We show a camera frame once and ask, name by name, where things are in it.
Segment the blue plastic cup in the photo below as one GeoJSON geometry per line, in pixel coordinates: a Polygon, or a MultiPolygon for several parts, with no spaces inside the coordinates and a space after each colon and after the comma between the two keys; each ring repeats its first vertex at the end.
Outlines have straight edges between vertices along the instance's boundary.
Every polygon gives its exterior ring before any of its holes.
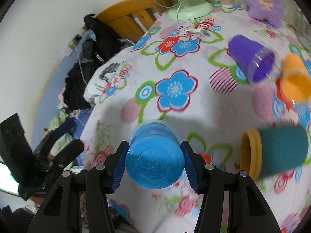
{"type": "Polygon", "coordinates": [[[175,183],[184,170],[184,155],[169,124],[149,120],[136,127],[125,167],[130,178],[144,188],[162,189],[175,183]]]}

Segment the orange plastic cup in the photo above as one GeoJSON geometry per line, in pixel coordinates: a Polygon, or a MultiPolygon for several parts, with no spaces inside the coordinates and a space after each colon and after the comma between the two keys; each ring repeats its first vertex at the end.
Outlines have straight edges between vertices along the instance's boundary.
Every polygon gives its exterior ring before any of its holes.
{"type": "Polygon", "coordinates": [[[283,60],[280,91],[292,104],[302,104],[310,99],[310,74],[303,60],[295,53],[283,60]]]}

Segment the purple plastic cup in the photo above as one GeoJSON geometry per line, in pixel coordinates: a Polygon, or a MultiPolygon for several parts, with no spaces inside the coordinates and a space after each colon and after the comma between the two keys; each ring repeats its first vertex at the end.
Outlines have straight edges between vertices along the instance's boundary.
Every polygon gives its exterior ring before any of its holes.
{"type": "Polygon", "coordinates": [[[273,70],[276,59],[274,51],[242,35],[236,35],[229,41],[228,53],[250,83],[265,80],[273,70]]]}

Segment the teal mug with yellow rim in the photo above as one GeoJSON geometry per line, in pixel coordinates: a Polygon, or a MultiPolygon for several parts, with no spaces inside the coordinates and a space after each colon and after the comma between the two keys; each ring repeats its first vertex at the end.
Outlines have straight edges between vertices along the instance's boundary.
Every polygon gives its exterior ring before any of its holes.
{"type": "Polygon", "coordinates": [[[308,148],[307,133],[300,125],[251,129],[241,138],[240,170],[254,181],[281,174],[302,165],[308,148]]]}

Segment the black clothes pile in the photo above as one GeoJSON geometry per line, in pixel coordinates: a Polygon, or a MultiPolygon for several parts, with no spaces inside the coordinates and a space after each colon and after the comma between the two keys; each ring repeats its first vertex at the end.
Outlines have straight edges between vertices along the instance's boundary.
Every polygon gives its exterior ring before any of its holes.
{"type": "Polygon", "coordinates": [[[83,97],[87,83],[95,71],[120,52],[123,47],[119,34],[96,18],[94,14],[85,16],[84,23],[87,30],[94,33],[95,40],[88,38],[84,41],[79,58],[82,57],[88,61],[82,62],[79,59],[65,78],[63,102],[69,110],[85,110],[91,107],[83,97]]]}

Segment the orange wooden chair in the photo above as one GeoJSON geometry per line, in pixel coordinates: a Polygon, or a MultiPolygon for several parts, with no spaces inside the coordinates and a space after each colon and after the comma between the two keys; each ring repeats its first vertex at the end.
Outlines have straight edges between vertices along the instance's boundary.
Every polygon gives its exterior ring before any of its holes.
{"type": "Polygon", "coordinates": [[[125,39],[138,41],[156,21],[153,12],[162,15],[172,6],[171,0],[124,0],[93,15],[125,39]]]}

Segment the purple plush toy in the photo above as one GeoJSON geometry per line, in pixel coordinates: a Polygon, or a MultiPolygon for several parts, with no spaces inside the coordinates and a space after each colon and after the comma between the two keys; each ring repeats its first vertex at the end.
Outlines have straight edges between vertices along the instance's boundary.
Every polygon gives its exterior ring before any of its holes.
{"type": "Polygon", "coordinates": [[[245,0],[248,6],[249,17],[267,21],[275,28],[280,28],[283,23],[285,10],[281,0],[245,0]]]}

